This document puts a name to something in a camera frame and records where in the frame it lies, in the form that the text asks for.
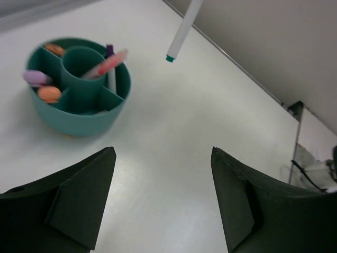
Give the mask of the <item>pink pen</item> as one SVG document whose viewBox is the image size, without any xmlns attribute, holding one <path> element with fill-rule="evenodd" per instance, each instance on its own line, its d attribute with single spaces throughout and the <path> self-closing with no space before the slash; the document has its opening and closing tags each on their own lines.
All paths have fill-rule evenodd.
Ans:
<svg viewBox="0 0 337 253">
<path fill-rule="evenodd" d="M 123 49 L 114 55 L 109 56 L 104 62 L 98 64 L 97 66 L 93 67 L 91 70 L 86 72 L 82 78 L 83 79 L 94 79 L 106 74 L 111 69 L 119 66 L 124 62 L 127 58 L 128 50 Z"/>
</svg>

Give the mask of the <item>teal capped white pen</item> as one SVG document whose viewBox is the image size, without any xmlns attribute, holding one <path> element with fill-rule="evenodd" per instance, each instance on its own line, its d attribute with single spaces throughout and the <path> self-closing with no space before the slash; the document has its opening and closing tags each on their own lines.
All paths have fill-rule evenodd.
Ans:
<svg viewBox="0 0 337 253">
<path fill-rule="evenodd" d="M 166 54 L 166 60 L 172 63 L 178 56 L 184 41 L 201 8 L 203 0 L 192 0 Z"/>
</svg>

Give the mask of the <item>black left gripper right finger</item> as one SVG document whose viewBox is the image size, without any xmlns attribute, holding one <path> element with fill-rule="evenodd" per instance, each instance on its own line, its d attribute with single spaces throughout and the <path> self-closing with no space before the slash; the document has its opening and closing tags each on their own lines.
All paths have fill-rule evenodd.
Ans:
<svg viewBox="0 0 337 253">
<path fill-rule="evenodd" d="M 281 182 L 213 148 L 228 252 L 336 252 L 336 193 Z"/>
</svg>

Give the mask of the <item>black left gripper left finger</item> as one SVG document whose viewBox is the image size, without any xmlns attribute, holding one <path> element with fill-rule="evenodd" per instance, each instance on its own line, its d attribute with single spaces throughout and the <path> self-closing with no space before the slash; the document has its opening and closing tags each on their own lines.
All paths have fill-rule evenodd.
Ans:
<svg viewBox="0 0 337 253">
<path fill-rule="evenodd" d="M 1 194 L 1 252 L 95 249 L 116 162 L 106 147 Z"/>
</svg>

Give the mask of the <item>purple capped white pen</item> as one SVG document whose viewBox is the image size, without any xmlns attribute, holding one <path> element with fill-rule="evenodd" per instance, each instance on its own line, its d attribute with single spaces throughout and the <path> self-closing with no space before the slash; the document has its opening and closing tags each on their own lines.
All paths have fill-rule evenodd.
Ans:
<svg viewBox="0 0 337 253">
<path fill-rule="evenodd" d="M 114 55 L 114 47 L 112 44 L 106 44 L 106 58 Z M 112 68 L 108 72 L 108 87 L 113 93 L 117 93 L 115 68 Z"/>
</svg>

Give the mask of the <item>teal round pen holder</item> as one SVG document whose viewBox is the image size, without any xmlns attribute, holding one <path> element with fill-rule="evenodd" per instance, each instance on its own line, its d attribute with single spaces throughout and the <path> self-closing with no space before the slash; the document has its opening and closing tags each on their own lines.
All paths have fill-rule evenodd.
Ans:
<svg viewBox="0 0 337 253">
<path fill-rule="evenodd" d="M 45 48 L 48 43 L 65 49 L 57 56 Z M 121 112 L 131 91 L 131 76 L 124 63 L 115 69 L 117 93 L 108 87 L 108 74 L 85 80 L 82 76 L 106 59 L 106 46 L 78 37 L 61 37 L 44 42 L 29 56 L 26 70 L 38 70 L 51 79 L 62 95 L 48 104 L 28 84 L 33 106 L 40 118 L 63 134 L 85 137 L 107 131 Z"/>
</svg>

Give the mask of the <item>orange capped grey marker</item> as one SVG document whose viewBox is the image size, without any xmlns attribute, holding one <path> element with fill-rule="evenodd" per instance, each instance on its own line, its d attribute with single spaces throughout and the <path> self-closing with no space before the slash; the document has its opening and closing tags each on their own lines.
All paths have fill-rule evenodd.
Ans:
<svg viewBox="0 0 337 253">
<path fill-rule="evenodd" d="M 43 86 L 37 90 L 38 97 L 48 104 L 57 103 L 62 95 L 61 91 L 54 86 Z"/>
</svg>

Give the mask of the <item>pink highlighter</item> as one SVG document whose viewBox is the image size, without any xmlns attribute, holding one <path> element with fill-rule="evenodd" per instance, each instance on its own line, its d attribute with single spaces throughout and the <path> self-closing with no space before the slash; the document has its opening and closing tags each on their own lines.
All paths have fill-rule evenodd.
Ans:
<svg viewBox="0 0 337 253">
<path fill-rule="evenodd" d="M 52 82 L 48 75 L 38 70 L 26 70 L 23 79 L 33 87 L 49 85 Z"/>
</svg>

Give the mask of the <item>orange highlighter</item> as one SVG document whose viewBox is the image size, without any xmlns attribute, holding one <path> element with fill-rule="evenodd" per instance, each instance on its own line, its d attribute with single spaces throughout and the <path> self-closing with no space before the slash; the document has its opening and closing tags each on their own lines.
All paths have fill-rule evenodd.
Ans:
<svg viewBox="0 0 337 253">
<path fill-rule="evenodd" d="M 65 49 L 60 47 L 59 45 L 48 43 L 45 45 L 45 48 L 50 51 L 51 53 L 57 55 L 57 56 L 63 56 L 65 53 Z"/>
</svg>

